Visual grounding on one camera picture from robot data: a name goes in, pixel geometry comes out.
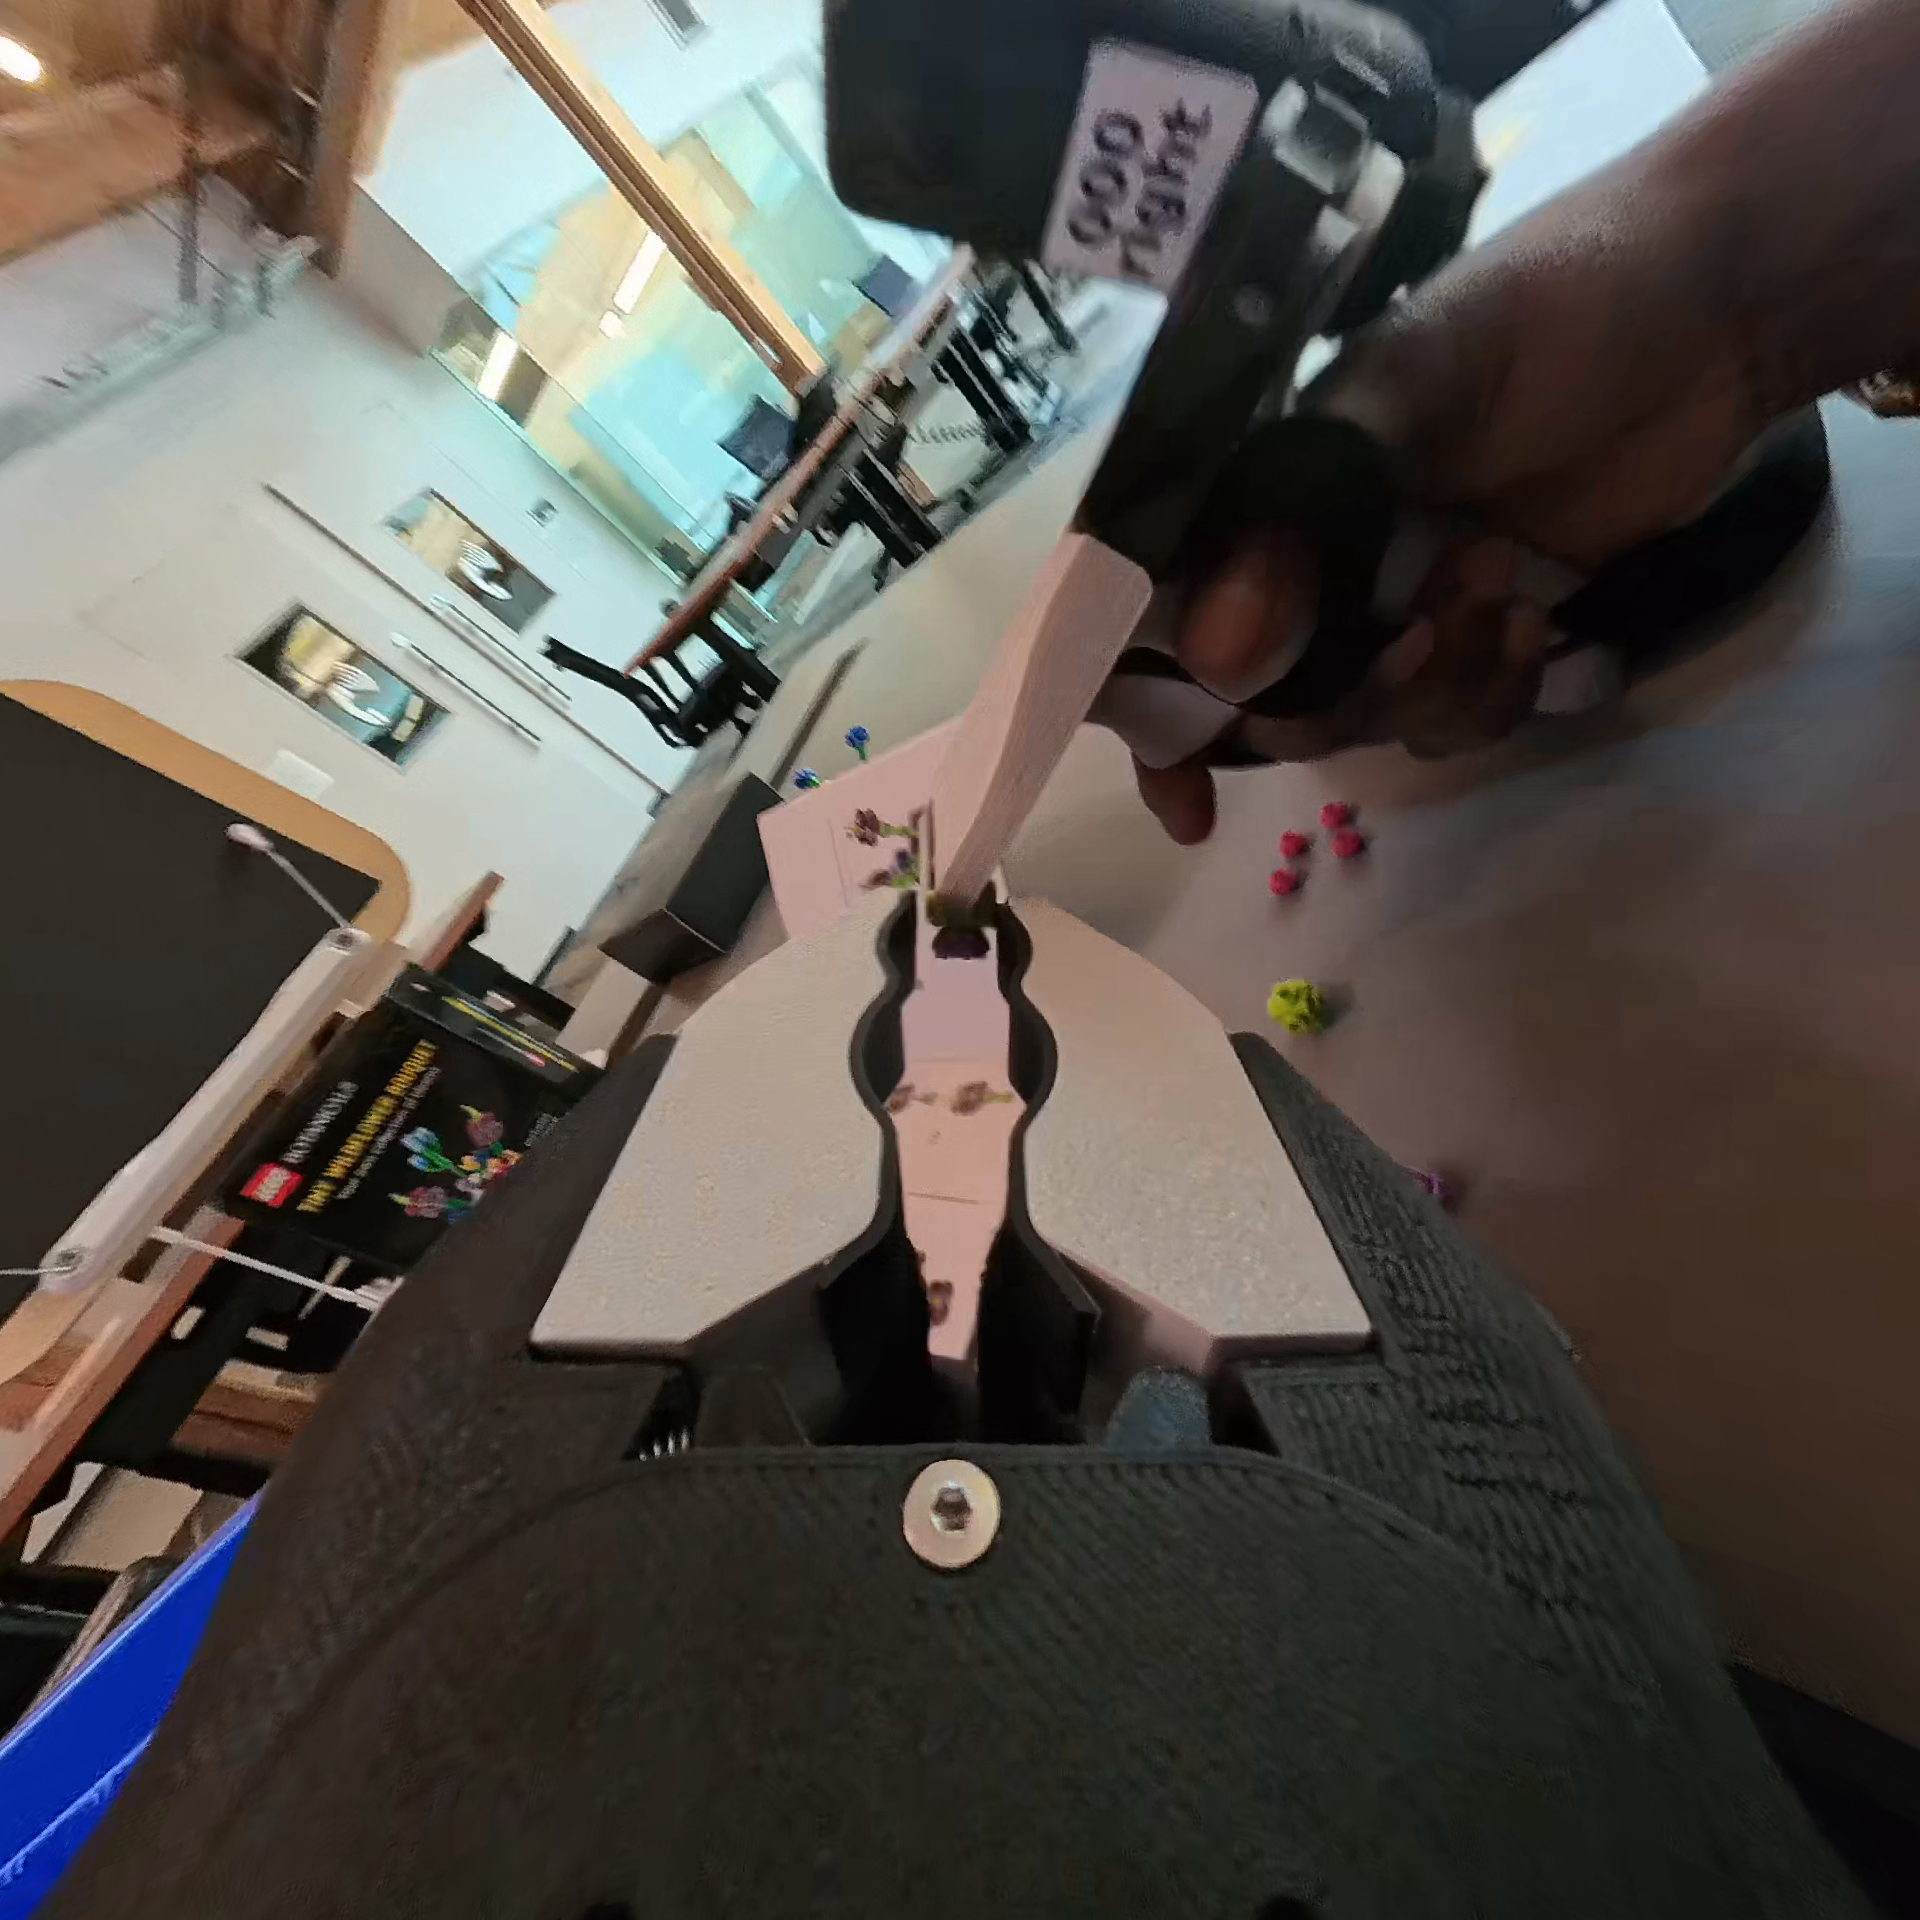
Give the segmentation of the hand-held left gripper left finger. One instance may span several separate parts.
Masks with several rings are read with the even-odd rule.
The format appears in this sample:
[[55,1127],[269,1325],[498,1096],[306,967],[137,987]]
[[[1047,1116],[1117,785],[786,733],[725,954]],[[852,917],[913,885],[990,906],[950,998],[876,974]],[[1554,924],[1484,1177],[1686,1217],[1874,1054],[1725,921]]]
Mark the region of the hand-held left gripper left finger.
[[659,1048],[532,1324],[565,1361],[763,1368],[794,1411],[924,1411],[940,1385],[897,1138],[913,901],[854,901],[716,988]]

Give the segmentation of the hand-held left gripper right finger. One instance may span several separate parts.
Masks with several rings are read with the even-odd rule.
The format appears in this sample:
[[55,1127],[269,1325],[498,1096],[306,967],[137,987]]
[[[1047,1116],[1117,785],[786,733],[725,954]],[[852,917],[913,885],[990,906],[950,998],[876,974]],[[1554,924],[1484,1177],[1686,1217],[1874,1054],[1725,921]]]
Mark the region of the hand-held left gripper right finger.
[[1370,1317],[1252,1071],[1269,1048],[1057,906],[1000,931],[1023,1120],[986,1399],[1114,1411],[1147,1368],[1361,1354]]

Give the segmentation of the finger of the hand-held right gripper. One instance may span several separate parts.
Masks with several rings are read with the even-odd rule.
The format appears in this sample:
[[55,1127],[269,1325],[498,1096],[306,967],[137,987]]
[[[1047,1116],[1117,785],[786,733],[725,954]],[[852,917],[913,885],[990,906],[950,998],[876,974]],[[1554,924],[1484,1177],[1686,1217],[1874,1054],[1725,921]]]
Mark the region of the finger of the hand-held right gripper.
[[1086,723],[1114,733],[1130,756],[1166,771],[1208,759],[1236,728],[1236,706],[1210,689],[1161,673],[1114,673],[1090,702]]
[[1064,537],[961,712],[924,812],[924,901],[992,883],[1154,600],[1147,567]]

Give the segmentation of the white instruction booklet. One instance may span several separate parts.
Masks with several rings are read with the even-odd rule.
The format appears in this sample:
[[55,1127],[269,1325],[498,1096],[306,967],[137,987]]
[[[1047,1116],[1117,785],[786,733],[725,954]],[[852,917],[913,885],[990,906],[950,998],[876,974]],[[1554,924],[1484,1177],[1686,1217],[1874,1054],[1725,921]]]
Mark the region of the white instruction booklet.
[[[957,723],[922,733],[762,815],[770,892],[786,937],[861,901],[913,895],[922,815]],[[1038,1054],[1016,1039],[997,956],[938,956],[918,929],[902,1005],[902,1074],[881,1107],[897,1142],[904,1236],[929,1308],[929,1365],[979,1400],[979,1299],[1003,1228],[1010,1168]]]

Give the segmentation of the matte black box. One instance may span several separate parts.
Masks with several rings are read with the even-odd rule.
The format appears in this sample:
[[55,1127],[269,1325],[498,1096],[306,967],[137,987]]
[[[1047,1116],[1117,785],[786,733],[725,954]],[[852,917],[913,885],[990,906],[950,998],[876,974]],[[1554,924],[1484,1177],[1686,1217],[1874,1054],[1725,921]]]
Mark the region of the matte black box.
[[621,880],[594,948],[632,975],[669,987],[730,954],[770,892],[762,821],[780,809],[774,785],[742,774],[680,821],[652,828]]

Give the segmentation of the black glossy cardboard box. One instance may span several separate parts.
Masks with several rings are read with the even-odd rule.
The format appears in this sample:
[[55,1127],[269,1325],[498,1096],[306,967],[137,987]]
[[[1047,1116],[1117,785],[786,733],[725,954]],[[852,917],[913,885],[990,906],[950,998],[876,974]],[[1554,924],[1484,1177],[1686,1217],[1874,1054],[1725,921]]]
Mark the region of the black glossy cardboard box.
[[601,1078],[598,1060],[405,967],[233,1142],[213,1192],[244,1228],[405,1277]]

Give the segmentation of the blue plastic bin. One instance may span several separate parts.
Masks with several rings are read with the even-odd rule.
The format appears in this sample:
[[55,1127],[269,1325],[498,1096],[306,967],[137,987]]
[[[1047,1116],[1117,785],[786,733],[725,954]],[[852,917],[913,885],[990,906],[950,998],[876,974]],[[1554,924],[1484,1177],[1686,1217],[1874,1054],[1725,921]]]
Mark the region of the blue plastic bin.
[[2,1737],[2,1916],[35,1916],[157,1737],[255,1513],[244,1502]]

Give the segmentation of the grey desk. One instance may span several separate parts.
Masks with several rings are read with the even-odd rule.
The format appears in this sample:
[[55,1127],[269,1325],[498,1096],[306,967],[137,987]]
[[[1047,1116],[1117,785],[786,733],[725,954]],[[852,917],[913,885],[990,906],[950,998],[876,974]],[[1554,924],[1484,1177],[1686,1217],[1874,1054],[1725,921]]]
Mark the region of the grey desk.
[[1822,417],[1829,516],[1708,651],[1484,756],[1229,774],[1186,854],[1082,733],[1006,875],[1454,1177],[1735,1657],[1917,1742],[1917,421]]

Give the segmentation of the person's right hand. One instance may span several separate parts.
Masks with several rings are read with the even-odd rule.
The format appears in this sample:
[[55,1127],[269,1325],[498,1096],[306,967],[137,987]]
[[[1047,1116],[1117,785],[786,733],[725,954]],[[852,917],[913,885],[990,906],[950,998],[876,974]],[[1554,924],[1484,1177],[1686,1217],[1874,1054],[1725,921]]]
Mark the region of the person's right hand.
[[1836,5],[1665,131],[1431,277],[1315,381],[1454,520],[1342,706],[1257,760],[1454,759],[1536,708],[1528,556],[1595,573],[1697,516],[1810,403],[1917,372],[1917,5]]

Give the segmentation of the black office chair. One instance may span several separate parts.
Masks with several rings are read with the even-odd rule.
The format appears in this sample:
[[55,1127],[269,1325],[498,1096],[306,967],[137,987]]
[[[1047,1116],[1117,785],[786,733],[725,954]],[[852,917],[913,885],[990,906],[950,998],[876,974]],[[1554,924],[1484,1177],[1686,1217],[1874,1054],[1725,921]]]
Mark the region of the black office chair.
[[542,637],[540,653],[556,668],[606,689],[625,700],[669,748],[703,748],[716,733],[748,736],[763,706],[780,691],[774,673],[755,651],[725,635],[716,660],[704,667],[686,660],[686,647],[625,673],[601,664],[558,637]]

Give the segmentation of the black board on white stand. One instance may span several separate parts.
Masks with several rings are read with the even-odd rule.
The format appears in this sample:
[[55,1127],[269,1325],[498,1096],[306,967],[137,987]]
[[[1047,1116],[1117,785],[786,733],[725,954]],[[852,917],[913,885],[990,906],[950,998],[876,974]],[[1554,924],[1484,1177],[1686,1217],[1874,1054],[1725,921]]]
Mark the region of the black board on white stand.
[[2,687],[2,1379],[120,1279],[412,914],[398,854],[105,691]]

